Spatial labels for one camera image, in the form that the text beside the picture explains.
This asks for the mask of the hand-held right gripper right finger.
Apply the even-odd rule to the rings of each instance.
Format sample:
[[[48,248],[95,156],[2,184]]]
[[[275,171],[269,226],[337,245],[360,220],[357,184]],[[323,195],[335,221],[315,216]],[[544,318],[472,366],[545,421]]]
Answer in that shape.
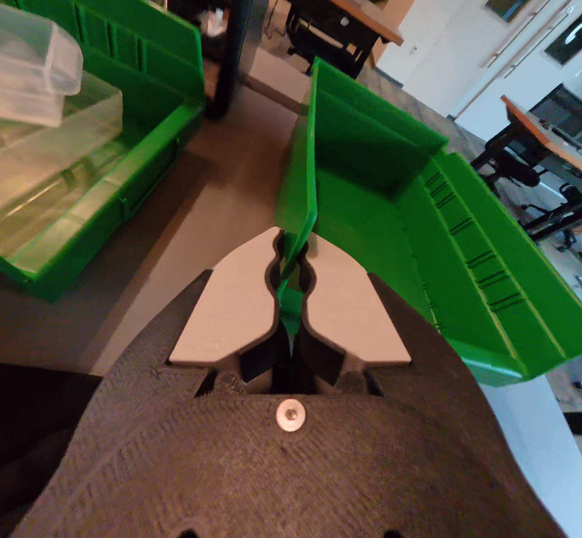
[[[302,318],[311,335],[357,364],[411,362],[368,272],[351,255],[310,234],[300,265]]]

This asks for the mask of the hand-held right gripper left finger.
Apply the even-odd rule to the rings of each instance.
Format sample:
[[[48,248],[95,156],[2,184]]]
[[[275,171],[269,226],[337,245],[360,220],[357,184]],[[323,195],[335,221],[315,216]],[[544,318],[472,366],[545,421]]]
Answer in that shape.
[[[283,237],[283,230],[271,227],[214,266],[171,364],[224,364],[275,333]]]

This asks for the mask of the green plastic bin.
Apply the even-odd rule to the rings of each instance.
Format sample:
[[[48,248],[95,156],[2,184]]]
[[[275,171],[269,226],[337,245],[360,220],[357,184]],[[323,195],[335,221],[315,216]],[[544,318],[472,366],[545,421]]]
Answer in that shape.
[[[314,232],[379,276],[490,386],[581,356],[581,299],[446,138],[322,59],[306,101],[275,216],[286,273]]]
[[[73,206],[10,259],[1,278],[54,301],[134,216],[200,128],[200,33],[147,0],[1,0],[48,18],[83,53],[83,70],[122,92],[127,150]]]

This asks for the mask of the black office chair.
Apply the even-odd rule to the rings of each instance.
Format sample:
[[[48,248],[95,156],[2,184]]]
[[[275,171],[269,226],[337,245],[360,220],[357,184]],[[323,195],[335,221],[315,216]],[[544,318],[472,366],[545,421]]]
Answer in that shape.
[[[493,172],[482,178],[494,193],[497,192],[495,183],[501,178],[507,179],[514,185],[531,188],[538,186],[541,181],[541,175],[533,166],[508,150],[499,151],[488,163],[492,166]]]

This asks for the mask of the wooden top desk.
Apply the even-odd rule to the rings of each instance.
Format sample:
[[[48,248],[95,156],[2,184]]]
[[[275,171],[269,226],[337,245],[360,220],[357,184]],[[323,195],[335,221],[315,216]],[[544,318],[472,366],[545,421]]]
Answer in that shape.
[[[548,121],[538,119],[506,96],[501,101],[509,125],[487,141],[484,151],[471,166],[478,172],[485,165],[491,166],[488,162],[499,151],[508,150],[533,166],[541,177],[544,173],[553,174],[562,181],[559,195],[564,203],[551,210],[533,204],[521,205],[523,211],[534,208],[541,213],[522,227],[535,243],[559,232],[565,237],[572,236],[574,229],[581,226],[581,149],[575,140]]]
[[[371,0],[282,0],[289,4],[285,35],[288,56],[308,63],[322,59],[355,79],[376,43],[400,47],[403,36]]]

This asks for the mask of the black monitor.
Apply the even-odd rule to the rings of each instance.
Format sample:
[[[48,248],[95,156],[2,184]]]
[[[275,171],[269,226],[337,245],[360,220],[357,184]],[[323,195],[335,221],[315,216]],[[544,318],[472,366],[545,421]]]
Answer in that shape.
[[[530,112],[581,143],[581,93],[560,83],[532,106]]]

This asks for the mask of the black metal post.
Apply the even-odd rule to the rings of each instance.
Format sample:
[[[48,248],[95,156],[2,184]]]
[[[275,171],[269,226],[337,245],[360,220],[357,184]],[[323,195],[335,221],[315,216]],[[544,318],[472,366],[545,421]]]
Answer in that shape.
[[[270,0],[231,0],[226,42],[206,117],[222,119],[249,76],[263,36]]]

